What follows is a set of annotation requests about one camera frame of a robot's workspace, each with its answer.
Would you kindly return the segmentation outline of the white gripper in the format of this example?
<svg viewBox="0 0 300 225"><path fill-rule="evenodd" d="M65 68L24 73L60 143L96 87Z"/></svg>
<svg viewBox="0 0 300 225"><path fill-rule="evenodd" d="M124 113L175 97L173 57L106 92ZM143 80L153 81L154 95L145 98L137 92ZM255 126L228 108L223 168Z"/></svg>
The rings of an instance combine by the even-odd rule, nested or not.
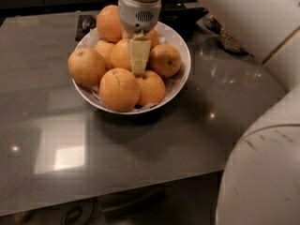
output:
<svg viewBox="0 0 300 225"><path fill-rule="evenodd" d="M122 38L127 43L130 69L134 76L144 74L151 49L151 40L141 30L151 31L158 23L161 0L118 0L118 12L123 25Z"/></svg>

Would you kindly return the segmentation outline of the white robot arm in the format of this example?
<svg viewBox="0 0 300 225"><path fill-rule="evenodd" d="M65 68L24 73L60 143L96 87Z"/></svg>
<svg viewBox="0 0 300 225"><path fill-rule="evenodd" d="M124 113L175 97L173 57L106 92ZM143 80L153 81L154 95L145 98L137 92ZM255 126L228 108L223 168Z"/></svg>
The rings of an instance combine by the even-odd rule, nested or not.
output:
<svg viewBox="0 0 300 225"><path fill-rule="evenodd" d="M231 151L215 225L300 225L300 0L197 1L284 91Z"/></svg>

